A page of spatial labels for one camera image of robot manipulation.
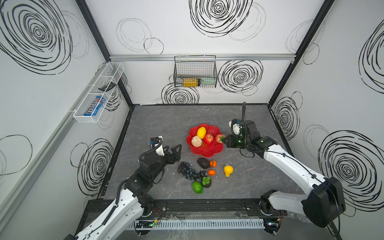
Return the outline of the dark fake avocado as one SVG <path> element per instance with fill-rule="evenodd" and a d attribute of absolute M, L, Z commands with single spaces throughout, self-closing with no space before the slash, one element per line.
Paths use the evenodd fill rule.
<path fill-rule="evenodd" d="M 202 169 L 209 169 L 211 167 L 210 161 L 206 158 L 199 158 L 197 163 Z"/>

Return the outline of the yellow fake lemon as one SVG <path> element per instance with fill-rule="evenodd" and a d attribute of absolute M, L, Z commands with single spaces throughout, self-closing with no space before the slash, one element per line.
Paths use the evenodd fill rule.
<path fill-rule="evenodd" d="M 205 135 L 207 134 L 207 130 L 205 127 L 200 127 L 197 131 L 196 136 L 200 139 L 204 139 Z"/>

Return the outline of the red fake apple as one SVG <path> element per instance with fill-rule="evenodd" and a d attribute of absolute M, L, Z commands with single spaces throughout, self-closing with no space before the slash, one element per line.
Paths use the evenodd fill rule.
<path fill-rule="evenodd" d="M 203 142 L 207 145 L 211 144 L 214 140 L 215 137 L 211 133 L 206 134 L 203 138 Z"/>

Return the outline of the green fake pepper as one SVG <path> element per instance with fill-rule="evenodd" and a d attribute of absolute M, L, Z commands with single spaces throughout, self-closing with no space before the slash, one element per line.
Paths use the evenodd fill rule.
<path fill-rule="evenodd" d="M 204 187 L 199 182 L 194 182 L 192 188 L 196 194 L 202 194 L 204 190 Z"/>

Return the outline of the small yellow fake pear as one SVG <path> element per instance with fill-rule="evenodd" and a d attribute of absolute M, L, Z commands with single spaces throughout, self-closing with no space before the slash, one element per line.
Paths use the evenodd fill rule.
<path fill-rule="evenodd" d="M 225 165 L 223 170 L 224 170 L 225 176 L 227 178 L 230 177 L 230 175 L 234 172 L 234 168 L 232 166 L 229 166 L 229 165 Z"/>

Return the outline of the green fake mangosteen half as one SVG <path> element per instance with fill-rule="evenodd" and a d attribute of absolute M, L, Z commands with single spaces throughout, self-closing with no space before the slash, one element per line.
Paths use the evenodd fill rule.
<path fill-rule="evenodd" d="M 212 180 L 210 177 L 203 177 L 201 179 L 201 185 L 204 187 L 204 188 L 209 188 L 211 185 L 212 185 Z"/>

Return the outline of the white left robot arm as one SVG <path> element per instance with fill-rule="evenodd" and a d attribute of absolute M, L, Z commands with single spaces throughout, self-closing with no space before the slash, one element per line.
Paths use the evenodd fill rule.
<path fill-rule="evenodd" d="M 142 215 L 148 215 L 154 199 L 148 195 L 158 175 L 165 173 L 167 165 L 180 161 L 182 145 L 163 147 L 158 139 L 153 148 L 139 156 L 139 168 L 119 184 L 115 200 L 77 235 L 66 240 L 115 240 Z"/>

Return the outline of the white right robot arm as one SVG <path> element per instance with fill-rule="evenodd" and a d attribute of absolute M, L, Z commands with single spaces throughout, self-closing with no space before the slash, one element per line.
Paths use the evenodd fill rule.
<path fill-rule="evenodd" d="M 266 216 L 276 211 L 288 211 L 307 217 L 313 224 L 325 228 L 346 210 L 342 184 L 334 177 L 325 177 L 294 158 L 275 140 L 262 137 L 253 121 L 233 119 L 231 134 L 224 138 L 227 148 L 247 150 L 273 164 L 293 180 L 302 194 L 270 190 L 260 198 L 260 209 Z"/>

